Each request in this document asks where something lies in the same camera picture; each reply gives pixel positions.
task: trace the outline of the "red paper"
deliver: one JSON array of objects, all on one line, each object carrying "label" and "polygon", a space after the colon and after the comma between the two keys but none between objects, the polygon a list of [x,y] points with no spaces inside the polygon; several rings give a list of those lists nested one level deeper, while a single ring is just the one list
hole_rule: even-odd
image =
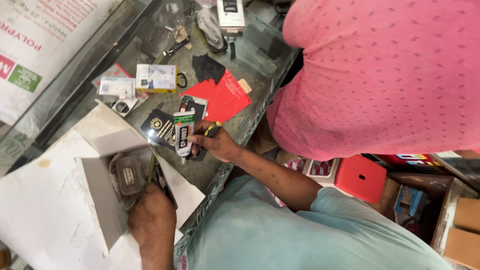
[{"label": "red paper", "polygon": [[217,85],[212,79],[203,81],[180,94],[183,95],[208,100],[205,120],[221,123],[225,123],[252,102],[228,69]]}]

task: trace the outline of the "smartphone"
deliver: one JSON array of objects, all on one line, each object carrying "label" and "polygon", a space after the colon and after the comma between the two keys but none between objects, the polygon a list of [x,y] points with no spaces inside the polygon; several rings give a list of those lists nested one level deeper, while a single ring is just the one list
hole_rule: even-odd
[{"label": "smartphone", "polygon": [[179,111],[195,110],[195,123],[203,120],[207,112],[208,100],[194,96],[183,95],[180,101]]}]

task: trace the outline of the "teal t-shirt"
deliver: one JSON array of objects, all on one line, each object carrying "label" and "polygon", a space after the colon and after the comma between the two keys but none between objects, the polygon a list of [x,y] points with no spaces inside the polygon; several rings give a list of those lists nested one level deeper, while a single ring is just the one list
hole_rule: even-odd
[{"label": "teal t-shirt", "polygon": [[294,213],[249,175],[218,195],[187,255],[191,270],[451,269],[415,235],[334,188]]}]

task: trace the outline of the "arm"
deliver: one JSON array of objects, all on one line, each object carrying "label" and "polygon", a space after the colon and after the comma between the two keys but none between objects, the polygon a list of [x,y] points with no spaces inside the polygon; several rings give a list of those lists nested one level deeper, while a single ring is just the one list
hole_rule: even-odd
[{"label": "arm", "polygon": [[153,183],[128,217],[128,228],[140,248],[143,270],[172,270],[177,214],[172,202]]},{"label": "arm", "polygon": [[[208,121],[200,121],[195,124],[195,131],[205,130],[210,124]],[[310,205],[317,198],[318,190],[322,188],[311,178],[241,147],[224,128],[214,138],[192,135],[188,139],[208,149],[218,160],[234,162],[242,167],[294,211],[310,211]],[[197,150],[197,146],[192,149],[194,153]]]}]

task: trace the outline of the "white glue tube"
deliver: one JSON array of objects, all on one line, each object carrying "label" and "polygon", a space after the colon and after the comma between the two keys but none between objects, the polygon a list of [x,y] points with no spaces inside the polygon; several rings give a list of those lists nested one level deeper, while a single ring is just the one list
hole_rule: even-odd
[{"label": "white glue tube", "polygon": [[187,136],[193,135],[195,125],[195,111],[181,111],[173,114],[175,123],[175,151],[181,157],[181,163],[185,164],[185,157],[192,150],[192,143],[187,141]]}]

